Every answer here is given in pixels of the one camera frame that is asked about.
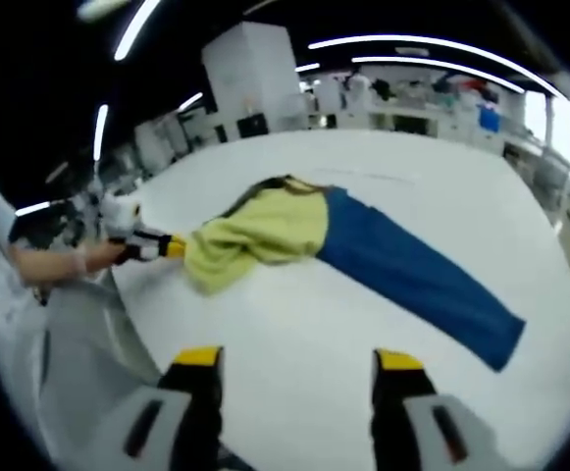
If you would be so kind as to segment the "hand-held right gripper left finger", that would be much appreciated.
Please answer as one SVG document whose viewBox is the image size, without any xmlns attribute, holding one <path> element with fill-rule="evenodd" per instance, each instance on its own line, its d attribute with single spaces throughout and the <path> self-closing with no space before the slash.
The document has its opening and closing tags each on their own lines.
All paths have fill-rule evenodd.
<svg viewBox="0 0 570 471">
<path fill-rule="evenodd" d="M 103 470 L 219 468 L 224 349 L 184 349 L 153 386 L 140 386 L 101 422 Z"/>
</svg>

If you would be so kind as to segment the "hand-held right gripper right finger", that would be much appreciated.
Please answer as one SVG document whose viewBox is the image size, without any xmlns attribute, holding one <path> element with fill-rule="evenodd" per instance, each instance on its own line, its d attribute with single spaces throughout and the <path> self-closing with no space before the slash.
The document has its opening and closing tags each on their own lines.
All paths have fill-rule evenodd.
<svg viewBox="0 0 570 471">
<path fill-rule="evenodd" d="M 370 435 L 378 470 L 493 470 L 491 428 L 458 398 L 437 392 L 423 363 L 373 353 Z"/>
</svg>

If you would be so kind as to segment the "person's left hand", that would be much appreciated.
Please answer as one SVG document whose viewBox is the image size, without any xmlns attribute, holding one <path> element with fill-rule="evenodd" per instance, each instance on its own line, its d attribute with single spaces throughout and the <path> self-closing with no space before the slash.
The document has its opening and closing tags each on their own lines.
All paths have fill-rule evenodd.
<svg viewBox="0 0 570 471">
<path fill-rule="evenodd" d="M 122 244 L 110 241 L 81 245 L 73 252 L 75 270 L 82 276 L 97 273 L 114 265 L 124 249 Z"/>
</svg>

